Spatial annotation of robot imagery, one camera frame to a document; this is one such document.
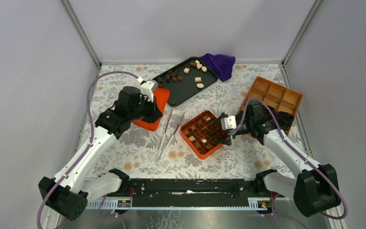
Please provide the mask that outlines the orange chocolate box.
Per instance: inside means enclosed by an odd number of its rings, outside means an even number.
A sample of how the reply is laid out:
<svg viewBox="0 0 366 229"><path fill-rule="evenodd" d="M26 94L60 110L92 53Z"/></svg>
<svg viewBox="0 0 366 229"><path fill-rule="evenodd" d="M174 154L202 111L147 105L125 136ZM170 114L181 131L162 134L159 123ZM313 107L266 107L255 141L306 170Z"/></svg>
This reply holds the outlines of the orange chocolate box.
<svg viewBox="0 0 366 229"><path fill-rule="evenodd" d="M223 146L217 144L217 140L228 138L228 134L221 127L212 125L216 119L211 111L205 110L180 128L181 137L201 160L205 160Z"/></svg>

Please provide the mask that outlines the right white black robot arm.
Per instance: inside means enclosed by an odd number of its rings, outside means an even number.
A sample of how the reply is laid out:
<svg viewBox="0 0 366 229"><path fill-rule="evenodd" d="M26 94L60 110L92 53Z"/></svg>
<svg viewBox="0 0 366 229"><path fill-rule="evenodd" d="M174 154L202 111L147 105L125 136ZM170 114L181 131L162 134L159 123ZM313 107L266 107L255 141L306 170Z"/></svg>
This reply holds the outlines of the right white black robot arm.
<svg viewBox="0 0 366 229"><path fill-rule="evenodd" d="M265 197L275 192L289 198L306 217L344 204L334 167L322 165L302 152L280 127L272 109L259 99L247 101L237 115L221 113L210 126L227 134L216 144L229 146L238 135L250 134L272 150L294 175L289 178L273 170L259 173L254 184L256 194Z"/></svg>

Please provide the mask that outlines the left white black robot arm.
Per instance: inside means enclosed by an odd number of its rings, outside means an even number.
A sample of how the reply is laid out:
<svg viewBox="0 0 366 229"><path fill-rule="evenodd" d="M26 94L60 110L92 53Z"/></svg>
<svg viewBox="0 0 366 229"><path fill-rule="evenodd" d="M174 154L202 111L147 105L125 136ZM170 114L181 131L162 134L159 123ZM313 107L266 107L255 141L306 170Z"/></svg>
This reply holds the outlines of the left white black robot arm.
<svg viewBox="0 0 366 229"><path fill-rule="evenodd" d="M168 90L155 91L125 86L112 107L102 112L90 136L66 166L52 178L43 177L38 188L45 205L69 221L76 220L87 205L108 193L123 196L128 192L127 175L111 170L103 177L85 183L98 159L135 123L149 131L157 130L166 103Z"/></svg>

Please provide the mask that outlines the white metal tongs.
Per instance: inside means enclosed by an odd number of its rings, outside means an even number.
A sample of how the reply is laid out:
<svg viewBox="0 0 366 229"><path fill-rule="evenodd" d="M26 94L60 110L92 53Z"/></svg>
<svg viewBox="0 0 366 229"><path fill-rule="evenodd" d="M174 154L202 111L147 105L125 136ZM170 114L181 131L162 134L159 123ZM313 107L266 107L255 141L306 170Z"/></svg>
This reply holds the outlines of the white metal tongs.
<svg viewBox="0 0 366 229"><path fill-rule="evenodd" d="M171 142L174 139L175 134L177 133L178 128L183 122L183 119L185 117L185 111L182 111L178 113L179 116L176 116L176 119L173 121L173 111L168 116L166 126L164 128L163 136L161 138L161 143L158 147L158 154L156 157L156 161L160 161L164 153L166 152L166 149L169 147Z"/></svg>

